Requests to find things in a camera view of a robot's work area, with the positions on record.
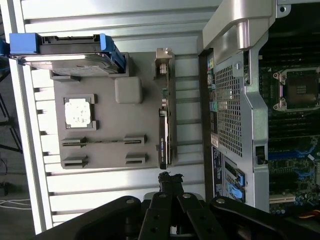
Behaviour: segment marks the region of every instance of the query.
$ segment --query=motherboard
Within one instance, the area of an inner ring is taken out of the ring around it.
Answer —
[[[312,38],[269,39],[259,53],[274,215],[312,208],[320,201],[320,57],[314,46]]]

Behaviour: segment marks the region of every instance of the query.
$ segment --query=metal rack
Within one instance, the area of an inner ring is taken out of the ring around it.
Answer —
[[[221,0],[1,0],[9,33],[90,36],[105,33],[122,52],[175,54],[178,164],[187,192],[205,197],[197,37]],[[65,170],[60,165],[53,81],[47,70],[10,60],[35,232],[40,233],[124,195],[157,191],[157,168]]]

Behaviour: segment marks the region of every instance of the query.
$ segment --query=mesh grille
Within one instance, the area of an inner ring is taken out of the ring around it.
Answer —
[[[228,66],[215,74],[215,80],[219,144],[242,157],[240,78],[234,78]]]

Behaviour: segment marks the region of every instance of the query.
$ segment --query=slotted metal surface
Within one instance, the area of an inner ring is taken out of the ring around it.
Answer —
[[[131,4],[124,0],[112,3],[104,0],[13,0],[12,4],[12,0],[3,0],[1,11],[7,42],[11,32],[60,37],[105,33],[113,37],[122,52],[172,48],[176,59],[179,146],[178,164],[170,172],[184,175],[186,192],[205,197],[197,38],[221,1],[137,0]],[[29,190],[34,192],[30,194],[31,199],[36,200],[31,202],[36,233],[119,196],[142,199],[145,193],[159,189],[157,176],[162,171],[158,168],[62,169],[55,95],[49,72],[31,71],[28,66],[16,66],[16,63],[10,66],[16,86],[16,104],[24,113],[19,117],[19,125],[25,128],[24,136],[30,138],[30,141],[25,139],[24,150],[34,148],[31,153],[24,151],[28,180],[36,172],[39,177],[34,182],[41,183],[41,187],[36,187],[29,181]],[[26,86],[26,93],[20,85]]]
[[[242,157],[240,79],[228,66],[215,75],[219,144]]]

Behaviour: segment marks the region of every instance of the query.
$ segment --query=cpu socket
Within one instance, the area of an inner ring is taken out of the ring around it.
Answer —
[[[320,108],[319,67],[286,69],[273,74],[279,80],[280,112],[312,111]]]
[[[65,129],[97,130],[97,121],[94,120],[93,114],[96,98],[94,94],[75,94],[64,97]]]

